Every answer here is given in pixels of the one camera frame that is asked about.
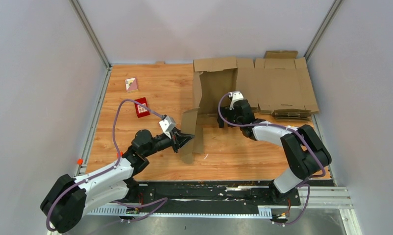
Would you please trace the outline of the brown cardboard box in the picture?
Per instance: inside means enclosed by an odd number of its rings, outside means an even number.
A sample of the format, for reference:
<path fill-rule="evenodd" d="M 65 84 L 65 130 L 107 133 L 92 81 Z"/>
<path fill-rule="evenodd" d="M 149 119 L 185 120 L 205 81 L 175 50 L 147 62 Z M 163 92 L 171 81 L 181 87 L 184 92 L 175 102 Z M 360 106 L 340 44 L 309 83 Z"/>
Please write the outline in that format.
<path fill-rule="evenodd" d="M 188 165 L 194 161 L 193 154 L 204 152 L 201 125 L 217 116 L 220 98 L 235 87 L 237 57 L 195 59 L 193 68 L 192 108 L 182 113 L 180 127 L 182 133 L 194 135 L 179 150 L 181 161 Z"/>

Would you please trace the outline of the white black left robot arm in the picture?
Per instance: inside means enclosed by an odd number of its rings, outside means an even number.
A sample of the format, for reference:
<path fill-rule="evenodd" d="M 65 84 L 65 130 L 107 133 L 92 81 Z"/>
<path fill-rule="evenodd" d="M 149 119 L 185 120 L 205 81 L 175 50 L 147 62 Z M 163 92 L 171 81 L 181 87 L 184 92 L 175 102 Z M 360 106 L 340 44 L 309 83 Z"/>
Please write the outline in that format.
<path fill-rule="evenodd" d="M 100 206 L 120 199 L 134 202 L 139 189 L 133 176 L 148 166 L 147 157 L 167 148 L 177 153 L 193 138 L 177 128 L 156 136 L 149 130 L 139 130 L 131 146 L 113 163 L 83 176 L 60 176 L 40 204 L 47 229 L 66 233 Z"/>

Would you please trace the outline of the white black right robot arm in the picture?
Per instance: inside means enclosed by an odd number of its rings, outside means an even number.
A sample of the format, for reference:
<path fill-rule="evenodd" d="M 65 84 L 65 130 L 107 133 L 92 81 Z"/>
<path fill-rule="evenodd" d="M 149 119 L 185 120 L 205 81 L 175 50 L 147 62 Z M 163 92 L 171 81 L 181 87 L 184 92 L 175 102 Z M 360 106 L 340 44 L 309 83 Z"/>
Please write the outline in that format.
<path fill-rule="evenodd" d="M 332 157 L 312 126 L 290 127 L 256 118 L 246 99 L 228 106 L 217 107 L 219 128 L 224 125 L 239 127 L 242 134 L 254 141 L 265 141 L 281 146 L 288 168 L 269 184 L 269 199 L 282 204 L 288 193 L 315 173 L 325 174 Z"/>

